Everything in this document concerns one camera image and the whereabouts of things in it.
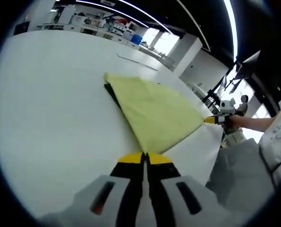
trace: black strip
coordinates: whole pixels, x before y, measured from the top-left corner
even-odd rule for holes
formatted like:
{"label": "black strip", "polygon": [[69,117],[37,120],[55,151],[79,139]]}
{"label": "black strip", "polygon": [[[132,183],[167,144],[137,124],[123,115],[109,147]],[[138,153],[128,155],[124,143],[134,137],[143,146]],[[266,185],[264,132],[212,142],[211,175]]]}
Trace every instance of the black strip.
{"label": "black strip", "polygon": [[190,190],[190,188],[186,185],[185,182],[179,182],[176,183],[176,185],[182,197],[184,198],[184,201],[188,207],[190,214],[192,215],[198,214],[202,210],[202,207],[199,204],[196,196]]}
{"label": "black strip", "polygon": [[111,87],[110,84],[104,84],[104,87],[105,89],[107,90],[107,92],[109,93],[109,95],[112,97],[112,99],[115,101],[115,103],[117,104],[117,106],[121,108],[121,105],[119,104],[117,98],[116,98],[116,95],[115,95],[115,92],[113,91],[113,88]]}
{"label": "black strip", "polygon": [[271,171],[271,169],[269,168],[269,165],[268,165],[267,161],[265,160],[265,158],[264,158],[264,156],[263,156],[263,151],[261,150],[260,146],[258,146],[258,154],[259,154],[260,158],[261,158],[262,161],[263,161],[263,164],[264,164],[264,166],[265,166],[265,168],[266,168],[267,173],[268,173],[269,176],[270,176],[270,179],[271,179],[273,188],[276,189],[276,183],[275,183],[275,180],[274,180],[272,171]]}
{"label": "black strip", "polygon": [[139,164],[117,163],[110,174],[111,176],[130,179],[117,214],[117,227],[135,226],[136,215],[142,198],[142,181],[145,161],[144,153],[142,153],[140,160]]}
{"label": "black strip", "polygon": [[274,167],[274,169],[272,170],[272,173],[274,173],[274,172],[278,169],[278,167],[280,167],[280,166],[281,166],[281,162],[278,163],[278,164]]}
{"label": "black strip", "polygon": [[152,201],[152,207],[155,213],[158,227],[174,227],[175,219],[168,198],[168,194],[161,183],[162,179],[180,176],[173,163],[151,165],[149,155],[146,156],[147,173],[149,182],[149,196]]}

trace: white shirt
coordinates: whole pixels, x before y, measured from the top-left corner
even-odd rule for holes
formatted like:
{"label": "white shirt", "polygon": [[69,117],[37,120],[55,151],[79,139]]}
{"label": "white shirt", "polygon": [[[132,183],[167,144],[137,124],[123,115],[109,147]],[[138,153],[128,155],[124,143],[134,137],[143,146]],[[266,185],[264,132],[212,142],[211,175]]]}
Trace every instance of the white shirt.
{"label": "white shirt", "polygon": [[[259,141],[263,156],[273,170],[281,163],[281,111]],[[273,173],[276,183],[281,180],[281,165]]]}

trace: person's hand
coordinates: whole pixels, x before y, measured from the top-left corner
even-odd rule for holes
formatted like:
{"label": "person's hand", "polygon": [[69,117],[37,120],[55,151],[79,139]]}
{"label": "person's hand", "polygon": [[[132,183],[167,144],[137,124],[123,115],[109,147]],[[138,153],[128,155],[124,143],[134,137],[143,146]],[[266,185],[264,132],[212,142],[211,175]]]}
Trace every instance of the person's hand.
{"label": "person's hand", "polygon": [[232,115],[229,118],[232,121],[232,128],[238,130],[241,127],[243,117],[239,115]]}

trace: white wall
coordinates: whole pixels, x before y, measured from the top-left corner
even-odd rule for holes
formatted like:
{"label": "white wall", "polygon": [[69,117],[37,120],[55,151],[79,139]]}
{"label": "white wall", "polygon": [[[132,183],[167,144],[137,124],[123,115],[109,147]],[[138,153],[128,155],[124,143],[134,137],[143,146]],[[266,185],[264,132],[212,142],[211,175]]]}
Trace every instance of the white wall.
{"label": "white wall", "polygon": [[16,25],[26,21],[30,21],[28,28],[29,31],[37,30],[36,26],[44,21],[45,15],[50,12],[54,3],[55,0],[35,0],[13,23],[8,36],[13,36]]}
{"label": "white wall", "polygon": [[161,38],[161,36],[163,35],[162,31],[158,31],[157,35],[154,37],[154,39],[152,40],[151,44],[149,45],[149,47],[154,47],[157,42],[159,41],[159,39]]}
{"label": "white wall", "polygon": [[180,79],[184,83],[194,83],[203,90],[209,91],[225,75],[228,67],[210,54],[200,50],[193,61],[188,65]]}
{"label": "white wall", "polygon": [[80,13],[83,12],[85,15],[87,13],[89,14],[93,14],[93,15],[98,15],[98,14],[105,14],[106,16],[110,16],[113,13],[104,11],[102,9],[97,9],[97,8],[93,8],[93,7],[87,7],[87,6],[82,6],[82,5],[75,5],[75,12]]}
{"label": "white wall", "polygon": [[147,32],[147,28],[146,27],[141,27],[136,25],[138,28],[135,31],[135,34],[140,35],[141,37],[144,37],[145,33]]}
{"label": "white wall", "polygon": [[174,60],[175,66],[177,66],[183,59],[185,54],[195,42],[196,38],[196,36],[186,33],[182,39],[179,39],[178,43],[174,46],[173,50],[171,50],[170,54],[168,55],[169,58]]}
{"label": "white wall", "polygon": [[27,12],[30,18],[28,31],[38,30],[36,26],[44,22],[45,17],[50,12],[54,4],[55,0],[37,0],[33,3],[31,9],[28,9]]}
{"label": "white wall", "polygon": [[176,66],[176,69],[173,71],[177,76],[182,75],[185,69],[188,67],[190,62],[197,55],[198,51],[202,48],[202,43],[199,38],[196,38],[193,45],[187,50],[187,53],[184,55],[182,60]]}

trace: person's arm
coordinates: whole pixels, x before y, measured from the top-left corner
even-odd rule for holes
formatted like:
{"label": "person's arm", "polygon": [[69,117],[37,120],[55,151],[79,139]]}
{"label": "person's arm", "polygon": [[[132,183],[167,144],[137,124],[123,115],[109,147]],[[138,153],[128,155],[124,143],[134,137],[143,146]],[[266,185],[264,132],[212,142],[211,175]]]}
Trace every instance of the person's arm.
{"label": "person's arm", "polygon": [[255,131],[265,132],[273,123],[273,121],[276,119],[277,115],[272,118],[261,118],[261,119],[233,115],[230,117],[230,120],[233,122],[235,128],[243,127]]}

